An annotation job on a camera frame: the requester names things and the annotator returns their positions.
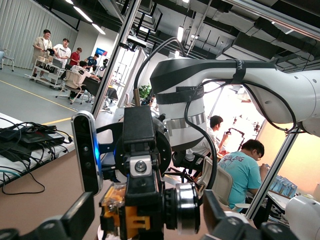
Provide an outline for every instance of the green plant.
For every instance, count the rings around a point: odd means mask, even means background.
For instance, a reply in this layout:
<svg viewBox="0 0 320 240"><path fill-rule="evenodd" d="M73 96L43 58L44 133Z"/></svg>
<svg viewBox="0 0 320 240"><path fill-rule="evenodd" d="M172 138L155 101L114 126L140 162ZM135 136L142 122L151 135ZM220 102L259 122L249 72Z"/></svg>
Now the green plant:
<svg viewBox="0 0 320 240"><path fill-rule="evenodd" d="M143 85L141 87L139 87L139 96L142 99L145 99L146 97L148 97L149 93L151 91L151 85Z"/></svg>

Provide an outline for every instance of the white robot part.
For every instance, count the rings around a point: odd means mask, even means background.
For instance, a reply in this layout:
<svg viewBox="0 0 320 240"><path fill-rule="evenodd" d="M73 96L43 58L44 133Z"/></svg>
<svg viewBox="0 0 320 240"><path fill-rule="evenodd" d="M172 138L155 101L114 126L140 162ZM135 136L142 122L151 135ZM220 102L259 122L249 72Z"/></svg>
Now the white robot part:
<svg viewBox="0 0 320 240"><path fill-rule="evenodd" d="M320 203L305 196L293 197L285 207L290 230L300 240L320 240Z"/></svg>

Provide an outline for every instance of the gray floor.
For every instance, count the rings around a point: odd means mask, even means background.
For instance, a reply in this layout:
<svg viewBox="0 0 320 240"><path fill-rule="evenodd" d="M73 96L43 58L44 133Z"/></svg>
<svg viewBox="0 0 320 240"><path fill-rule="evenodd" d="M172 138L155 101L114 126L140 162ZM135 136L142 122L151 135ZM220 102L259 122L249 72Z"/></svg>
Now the gray floor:
<svg viewBox="0 0 320 240"><path fill-rule="evenodd" d="M32 71L27 69L11 68L4 66L0 70L0 96L2 104L0 113L18 119L23 122L35 122L39 124L56 125L61 131L72 135L70 118L78 110L91 111L92 104L76 99L71 105L66 97L58 97L58 90L49 88L41 82L30 80L26 75ZM110 104L110 110L116 111L116 105ZM116 122L121 117L121 110L116 114L101 112L98 115L96 125L101 127Z"/></svg>

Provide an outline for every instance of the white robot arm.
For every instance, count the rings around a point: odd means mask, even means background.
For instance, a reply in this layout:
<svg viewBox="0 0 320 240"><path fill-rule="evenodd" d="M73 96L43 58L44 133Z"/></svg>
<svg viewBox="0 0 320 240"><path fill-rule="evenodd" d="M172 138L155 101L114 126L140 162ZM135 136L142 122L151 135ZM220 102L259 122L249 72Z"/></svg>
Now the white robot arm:
<svg viewBox="0 0 320 240"><path fill-rule="evenodd" d="M297 123L320 137L320 71L284 73L268 62L171 58L158 63L150 82L174 151L191 148L202 137L185 123L186 102L191 102L188 119L206 129L203 88L191 90L205 79L243 85L267 120Z"/></svg>

